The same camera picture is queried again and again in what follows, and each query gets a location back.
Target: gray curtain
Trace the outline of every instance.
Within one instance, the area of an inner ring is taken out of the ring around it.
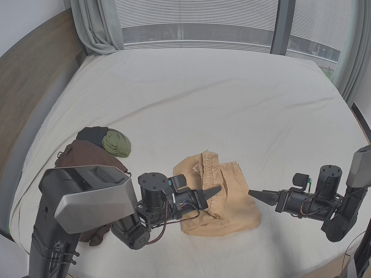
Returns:
[[[331,81],[349,106],[363,78],[371,53],[371,0],[352,0],[351,18]]]
[[[86,49],[100,54],[123,50],[115,0],[65,0],[71,3],[76,31]]]

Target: mattress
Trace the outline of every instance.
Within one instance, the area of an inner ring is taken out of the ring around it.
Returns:
[[[249,188],[288,189],[295,173],[317,182],[325,164],[342,168],[344,194],[353,153],[367,141],[350,109],[315,63],[272,54],[218,49],[124,50],[86,59],[43,123],[23,168],[10,231],[29,252],[41,193],[38,184],[57,153],[86,126],[129,137],[119,160],[137,176],[173,167],[206,149],[237,161]],[[130,250],[109,232],[97,247],[79,243],[69,273],[99,277],[297,277],[342,254],[366,229],[366,196],[353,229],[331,243],[316,220],[298,220],[256,201],[262,223],[225,237],[182,233]],[[152,238],[160,233],[152,231]]]

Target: window pane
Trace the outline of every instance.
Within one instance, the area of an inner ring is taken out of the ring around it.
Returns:
[[[286,55],[313,60],[332,76],[348,30],[351,0],[296,0]]]
[[[278,5],[278,0],[115,2],[125,48],[203,46],[262,52],[270,51]]]

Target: olive green fabric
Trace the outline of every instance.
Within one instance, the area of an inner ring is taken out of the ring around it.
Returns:
[[[131,151],[131,143],[123,133],[109,129],[102,140],[103,148],[111,155],[127,158]]]

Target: white wall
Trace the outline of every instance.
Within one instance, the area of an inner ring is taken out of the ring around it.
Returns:
[[[371,59],[355,93],[354,103],[371,128]]]
[[[0,57],[30,31],[64,10],[63,0],[0,0]]]
[[[0,235],[0,278],[21,278],[28,274],[28,255],[17,244]]]

